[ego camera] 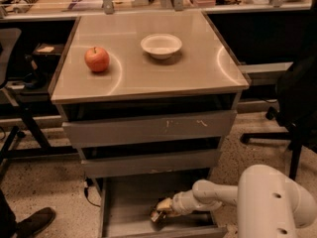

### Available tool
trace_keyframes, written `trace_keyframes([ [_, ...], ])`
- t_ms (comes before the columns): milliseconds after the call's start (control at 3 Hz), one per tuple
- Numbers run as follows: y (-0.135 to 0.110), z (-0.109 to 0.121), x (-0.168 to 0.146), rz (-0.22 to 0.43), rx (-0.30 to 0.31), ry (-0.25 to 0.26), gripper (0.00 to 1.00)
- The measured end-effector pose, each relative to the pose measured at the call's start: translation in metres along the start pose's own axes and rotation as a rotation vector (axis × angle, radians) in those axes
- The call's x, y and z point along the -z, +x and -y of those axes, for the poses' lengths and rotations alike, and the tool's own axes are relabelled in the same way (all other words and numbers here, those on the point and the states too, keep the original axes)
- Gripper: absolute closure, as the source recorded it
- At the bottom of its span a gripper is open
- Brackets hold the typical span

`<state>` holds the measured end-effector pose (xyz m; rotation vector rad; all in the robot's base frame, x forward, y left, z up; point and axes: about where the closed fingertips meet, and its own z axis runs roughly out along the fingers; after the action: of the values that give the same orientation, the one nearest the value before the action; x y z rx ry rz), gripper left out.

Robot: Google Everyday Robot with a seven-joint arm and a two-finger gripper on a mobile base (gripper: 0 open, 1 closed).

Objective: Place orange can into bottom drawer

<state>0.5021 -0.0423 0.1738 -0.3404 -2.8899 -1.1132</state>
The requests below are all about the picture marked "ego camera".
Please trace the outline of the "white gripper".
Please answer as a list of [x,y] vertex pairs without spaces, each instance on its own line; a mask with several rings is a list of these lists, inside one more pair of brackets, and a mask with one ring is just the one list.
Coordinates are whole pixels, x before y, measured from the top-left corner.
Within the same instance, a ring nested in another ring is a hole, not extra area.
[[194,197],[191,190],[177,193],[172,199],[165,198],[161,200],[156,210],[158,212],[174,212],[177,215],[187,215],[193,212],[198,205],[198,201]]

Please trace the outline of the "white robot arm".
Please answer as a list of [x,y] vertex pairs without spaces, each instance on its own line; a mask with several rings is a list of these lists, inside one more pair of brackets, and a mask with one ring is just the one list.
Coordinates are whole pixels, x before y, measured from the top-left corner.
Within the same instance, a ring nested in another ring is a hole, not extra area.
[[198,180],[192,189],[160,201],[151,220],[212,211],[223,203],[237,207],[239,238],[297,238],[296,230],[317,218],[317,202],[307,189],[272,167],[253,165],[237,185]]

